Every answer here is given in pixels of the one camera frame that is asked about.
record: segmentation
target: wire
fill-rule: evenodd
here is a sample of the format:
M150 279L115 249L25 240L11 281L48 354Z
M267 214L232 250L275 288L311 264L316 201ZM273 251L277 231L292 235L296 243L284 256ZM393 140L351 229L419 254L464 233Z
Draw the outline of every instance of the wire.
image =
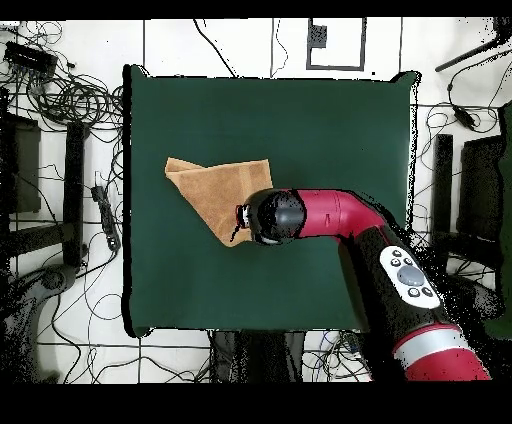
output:
M69 369L68 373L66 374L66 377L64 378L64 383L63 384L66 384L67 381L68 381L68 378L69 376L71 375L71 372L75 369L76 365L78 364L78 361L80 360L80 358L82 357L82 349L80 349L79 346L76 345L76 343L72 342L71 340L69 340L68 338L64 337L60 332L59 330L57 330L57 328L55 327L55 316L57 315L57 312L59 310L59 307L60 307L60 293L57 295L57 307L55 308L55 311L53 312L53 316L52 316L52 320L51 320L51 326L53 328L53 331L55 332L55 334L57 334L57 336L59 336L62 340L68 342L70 345L72 345L73 347L75 347L77 350L78 350L78 358L76 358L75 362L73 363L73 366Z
M215 46L215 44L213 44L210 39L204 35L204 33L201 31L201 29L199 28L199 25L197 24L197 20L196 19L192 19L194 21L194 25L197 29L197 32L199 32L199 34L201 34L201 37L203 37L207 42L208 44L210 44L210 46L213 47L213 49L215 50L215 53L217 53L217 56L219 56L220 60L222 60L222 63L224 64L224 66L228 69L229 73L231 74L231 76L233 78L237 78L237 76L235 75L235 73L232 71L232 69L229 67L229 65L226 63L226 61L224 60L224 58L222 57L222 55L220 54L219 50L217 49L217 47Z
M278 44L281 46L281 48L284 50L284 52L286 53L286 59L284 60L284 63L283 63L283 66L277 68L273 73L272 75L270 76L271 78L274 77L275 74L277 74L278 71L280 71L281 69L284 69L284 67L286 66L286 62L288 61L288 50L286 50L284 48L284 46L282 45L281 41L279 41L279 38L277 38L278 34L279 34L279 27L281 25L281 19L282 18L279 18L279 22L277 23L277 30L276 30L276 41L278 42Z
M326 375L327 381L339 380L339 379L344 379L347 377L353 377L356 381L360 381L358 377L360 377L361 375L368 375L370 372L369 368L366 364L366 361L364 361L364 359L360 355L354 356L353 358L350 358L349 356L347 356L347 354L349 354L349 350L345 346L346 337L349 334L356 334L356 333L354 333L350 330L339 331L336 340L331 341L327 338L327 334L330 332L331 331L329 331L329 330L323 332L322 341L320 343L320 349L319 349L319 351L322 352L321 354L317 354L315 352L307 352L307 353L315 356L315 358L316 358L315 365L313 367L311 367L310 365L303 362L303 365L306 368L312 370L311 381L318 381L320 378L321 371L323 371L324 374ZM331 346L329 347L329 349L327 351L322 351L322 346L323 346L324 341L327 341L331 344ZM333 359L335 359L337 361L334 366L332 364ZM349 367L346 366L346 364L345 364L346 361L359 362L362 366L359 370L354 372ZM339 370L342 368L347 371L347 374L340 376Z
M168 373L171 373L174 375L173 378L171 378L171 380L173 380L174 378L179 378L181 381L185 382L185 381L188 381L188 382L191 382L191 383L194 383L194 380L190 380L190 379L186 379L186 378L183 378L182 375L183 374L186 374L186 373L190 373L192 374L192 376L195 377L194 373L192 371L182 371L182 372L176 372L176 371L173 371L173 370L170 370L169 368L165 368L164 366L160 365L158 362L156 362L154 359L148 357L148 356L141 356L139 358L135 358L131 361L128 361L128 362L124 362L122 364L112 364L112 365L107 365L105 367L103 367L101 369L101 371L98 373L98 375L96 377L94 377L93 381L91 384L95 384L96 382L99 382L99 378L100 378L100 375L103 374L103 372L109 368L120 368L120 367L125 367L127 365L131 365L131 364L134 364L136 362L139 362L141 361L142 359L146 359L148 360L149 362L151 362L153 365L155 365L156 367L158 367L159 369L161 369L162 371L166 371Z

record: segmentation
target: cloth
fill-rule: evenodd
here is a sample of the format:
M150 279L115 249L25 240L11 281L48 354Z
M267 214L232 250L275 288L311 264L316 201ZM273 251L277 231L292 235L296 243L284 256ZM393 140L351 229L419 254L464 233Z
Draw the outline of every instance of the cloth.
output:
M268 160L231 163L203 168L168 158L165 175L196 210L215 236L227 247L251 240L250 229L236 227L235 208L265 188L272 188Z

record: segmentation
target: black border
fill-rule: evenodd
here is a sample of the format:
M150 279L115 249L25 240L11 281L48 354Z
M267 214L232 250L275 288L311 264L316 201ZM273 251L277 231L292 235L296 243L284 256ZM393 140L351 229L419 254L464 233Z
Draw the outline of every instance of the black border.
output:
M311 45L309 40L311 38L311 30L313 28L313 18L308 18L308 47L306 57L306 70L308 71L364 71L364 62L366 59L366 19L361 18L362 29L361 29L361 50L359 53L359 66L324 66L324 65L312 65L311 64Z

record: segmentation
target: control button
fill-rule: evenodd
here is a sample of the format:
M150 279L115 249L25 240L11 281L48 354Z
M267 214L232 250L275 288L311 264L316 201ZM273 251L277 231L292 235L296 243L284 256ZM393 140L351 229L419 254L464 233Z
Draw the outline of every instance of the control button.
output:
M430 290L428 287L423 287L423 288L421 289L421 291L423 292L423 294L424 294L425 296L428 296L428 297L432 297L432 296L434 296L434 293L432 293L432 290Z
M406 286L419 287L425 283L425 276L418 269L410 265L404 265L398 271L398 281Z
M411 297L418 297L420 295L420 291L418 289L415 289L415 288L411 288L407 291L407 293L409 293L409 296Z

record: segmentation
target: green table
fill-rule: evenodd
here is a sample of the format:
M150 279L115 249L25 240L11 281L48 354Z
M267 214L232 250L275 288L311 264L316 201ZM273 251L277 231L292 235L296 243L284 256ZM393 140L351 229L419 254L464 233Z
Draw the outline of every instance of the green table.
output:
M274 187L365 192L404 225L416 74L374 82L150 78L136 66L126 71L128 324L138 334L148 327L358 328L335 241L226 248L165 178L164 166L169 156L202 166L268 158Z

